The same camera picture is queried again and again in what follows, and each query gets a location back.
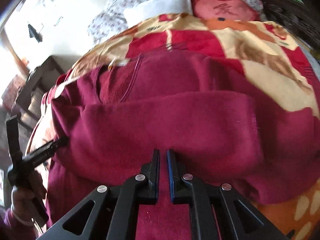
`wrist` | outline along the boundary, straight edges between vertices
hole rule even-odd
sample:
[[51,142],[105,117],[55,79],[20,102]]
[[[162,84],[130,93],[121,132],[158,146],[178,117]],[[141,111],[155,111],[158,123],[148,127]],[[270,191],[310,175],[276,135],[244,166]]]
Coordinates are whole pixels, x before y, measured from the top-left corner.
[[24,219],[23,217],[20,217],[20,216],[16,213],[13,205],[11,205],[11,213],[12,213],[12,215],[14,216],[14,218],[15,218],[17,221],[19,221],[22,225],[28,226],[28,227],[33,227],[33,226],[34,226],[34,223],[33,223],[32,219],[26,220],[26,219]]

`metal screw head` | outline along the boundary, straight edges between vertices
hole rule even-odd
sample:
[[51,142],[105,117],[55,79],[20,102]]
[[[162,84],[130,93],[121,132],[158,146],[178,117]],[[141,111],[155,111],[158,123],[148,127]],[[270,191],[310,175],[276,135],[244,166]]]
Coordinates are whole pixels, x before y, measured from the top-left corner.
[[99,193],[104,193],[104,192],[106,192],[107,190],[108,190],[108,187],[105,186],[105,185],[101,185],[101,186],[97,187],[97,191],[98,191]]
[[232,187],[231,187],[231,185],[229,183],[223,183],[221,185],[221,187],[222,187],[223,190],[226,190],[226,191],[229,191],[229,190],[232,189]]
[[138,174],[138,175],[136,176],[136,180],[137,180],[137,181],[143,181],[145,178],[146,178],[146,176],[144,176],[143,174]]
[[190,173],[186,173],[182,176],[185,180],[192,180],[193,179],[193,175]]

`pillow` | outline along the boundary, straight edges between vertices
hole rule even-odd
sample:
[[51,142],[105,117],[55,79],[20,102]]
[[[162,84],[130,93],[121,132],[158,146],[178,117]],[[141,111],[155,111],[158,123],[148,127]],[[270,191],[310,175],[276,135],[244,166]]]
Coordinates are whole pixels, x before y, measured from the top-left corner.
[[193,13],[202,19],[260,20],[258,12],[242,0],[191,0]]
[[123,11],[128,27],[154,16],[166,13],[188,13],[193,15],[191,0],[149,0]]

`white pillow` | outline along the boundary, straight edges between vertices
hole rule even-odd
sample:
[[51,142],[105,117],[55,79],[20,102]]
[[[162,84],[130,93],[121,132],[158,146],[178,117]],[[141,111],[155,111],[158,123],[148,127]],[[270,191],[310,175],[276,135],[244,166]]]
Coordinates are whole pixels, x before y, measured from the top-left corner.
[[191,0],[149,0],[123,11],[128,27],[165,13],[183,13],[193,15]]

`red pillow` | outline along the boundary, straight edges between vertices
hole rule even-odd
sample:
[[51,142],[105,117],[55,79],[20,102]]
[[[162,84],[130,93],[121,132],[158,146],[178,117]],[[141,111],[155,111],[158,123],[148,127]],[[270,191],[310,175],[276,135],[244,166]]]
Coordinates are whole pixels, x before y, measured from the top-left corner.
[[202,19],[256,21],[259,14],[242,0],[191,0],[193,14]]

